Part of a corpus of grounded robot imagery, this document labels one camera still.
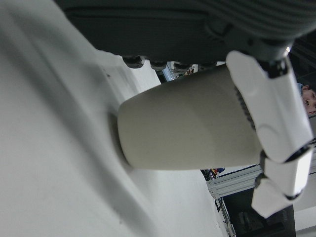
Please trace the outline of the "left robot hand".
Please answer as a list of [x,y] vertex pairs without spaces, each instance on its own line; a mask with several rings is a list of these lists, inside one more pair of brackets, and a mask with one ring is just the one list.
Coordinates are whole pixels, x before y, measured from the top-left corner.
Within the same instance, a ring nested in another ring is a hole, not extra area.
[[118,133],[141,169],[238,166],[258,158],[252,207],[267,218],[304,190],[314,138],[287,48],[316,28],[313,0],[59,0],[97,49],[131,68],[199,72],[124,102]]

